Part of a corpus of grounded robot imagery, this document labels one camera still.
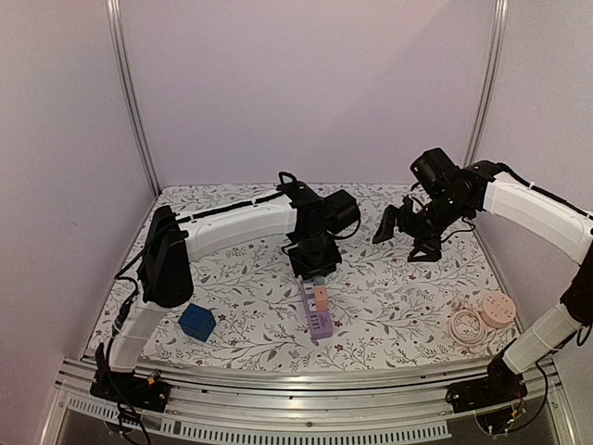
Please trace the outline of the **pink plug adapter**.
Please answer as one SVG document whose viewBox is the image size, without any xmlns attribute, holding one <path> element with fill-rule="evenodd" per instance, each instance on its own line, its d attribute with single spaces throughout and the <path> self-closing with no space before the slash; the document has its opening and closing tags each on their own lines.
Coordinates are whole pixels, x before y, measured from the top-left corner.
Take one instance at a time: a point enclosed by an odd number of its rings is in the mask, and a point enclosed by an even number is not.
<svg viewBox="0 0 593 445">
<path fill-rule="evenodd" d="M 328 292 L 325 286 L 315 286 L 314 290 L 314 302 L 315 308 L 318 312 L 328 310 Z"/>
</svg>

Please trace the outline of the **purple power strip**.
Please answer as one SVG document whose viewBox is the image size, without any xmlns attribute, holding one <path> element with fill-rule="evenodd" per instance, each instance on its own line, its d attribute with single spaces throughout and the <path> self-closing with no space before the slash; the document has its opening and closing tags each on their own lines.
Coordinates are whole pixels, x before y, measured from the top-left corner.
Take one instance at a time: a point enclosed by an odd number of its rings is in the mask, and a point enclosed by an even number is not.
<svg viewBox="0 0 593 445">
<path fill-rule="evenodd" d="M 301 280 L 299 289 L 309 326 L 310 337 L 312 340 L 322 340 L 333 336 L 334 322 L 329 313 L 329 306 L 327 311 L 317 311 L 315 308 L 313 290 L 315 285 L 313 283 L 313 278 L 309 280 Z"/>
</svg>

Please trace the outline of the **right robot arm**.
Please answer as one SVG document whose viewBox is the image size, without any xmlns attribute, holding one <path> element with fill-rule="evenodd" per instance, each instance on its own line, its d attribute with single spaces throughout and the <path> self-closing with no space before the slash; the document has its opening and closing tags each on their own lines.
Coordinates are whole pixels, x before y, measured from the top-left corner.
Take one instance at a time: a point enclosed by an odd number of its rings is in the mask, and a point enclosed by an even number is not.
<svg viewBox="0 0 593 445">
<path fill-rule="evenodd" d="M 406 196 L 388 206 L 373 236 L 381 244 L 395 233 L 412 240 L 410 262 L 442 257 L 444 233 L 481 213 L 523 229 L 562 254 L 575 274 L 558 302 L 536 319 L 492 361 L 479 396 L 498 404 L 513 392 L 514 377 L 592 324 L 592 214 L 521 177 L 503 162 L 456 165 L 441 149 L 429 150 L 410 167 L 428 202 L 415 206 Z"/>
</svg>

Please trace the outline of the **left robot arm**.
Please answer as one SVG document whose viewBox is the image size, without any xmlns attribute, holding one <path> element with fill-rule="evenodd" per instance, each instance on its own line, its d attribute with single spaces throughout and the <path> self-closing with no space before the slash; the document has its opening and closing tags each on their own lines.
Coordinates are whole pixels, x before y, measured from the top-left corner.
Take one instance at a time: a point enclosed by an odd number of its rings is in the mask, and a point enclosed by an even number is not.
<svg viewBox="0 0 593 445">
<path fill-rule="evenodd" d="M 293 174 L 280 172 L 268 194 L 200 210 L 155 210 L 144 247 L 130 261 L 138 267 L 134 291 L 122 304 L 112 337 L 97 349 L 103 389 L 118 402 L 131 401 L 138 388 L 132 376 L 147 340 L 169 311 L 194 293 L 190 264 L 223 248 L 284 235 L 296 277 L 310 279 L 335 272 L 342 261 L 337 241 L 349 226 L 360 225 L 357 200 L 340 189 L 321 197 Z"/>
</svg>

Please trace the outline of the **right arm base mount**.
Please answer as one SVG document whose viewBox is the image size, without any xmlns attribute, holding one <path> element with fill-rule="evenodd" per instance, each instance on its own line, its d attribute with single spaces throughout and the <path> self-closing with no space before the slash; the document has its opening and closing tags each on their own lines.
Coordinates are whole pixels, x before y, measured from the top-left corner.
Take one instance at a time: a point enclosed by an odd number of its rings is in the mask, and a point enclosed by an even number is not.
<svg viewBox="0 0 593 445">
<path fill-rule="evenodd" d="M 445 401 L 454 413 L 464 413 L 519 400 L 528 394 L 522 374 L 515 374 L 500 358 L 486 368 L 486 376 L 453 383 Z"/>
</svg>

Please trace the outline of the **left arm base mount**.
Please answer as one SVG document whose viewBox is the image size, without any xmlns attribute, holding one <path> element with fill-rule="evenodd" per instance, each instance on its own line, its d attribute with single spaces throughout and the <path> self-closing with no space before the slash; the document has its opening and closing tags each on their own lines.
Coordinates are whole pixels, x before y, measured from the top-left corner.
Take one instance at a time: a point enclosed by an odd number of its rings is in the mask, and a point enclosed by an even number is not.
<svg viewBox="0 0 593 445">
<path fill-rule="evenodd" d="M 111 343 L 101 343 L 95 351 L 96 372 L 90 394 L 99 399 L 119 402 L 127 407 L 164 413 L 170 396 L 170 384 L 161 378 L 161 371 L 148 376 L 115 372 L 108 365 Z"/>
</svg>

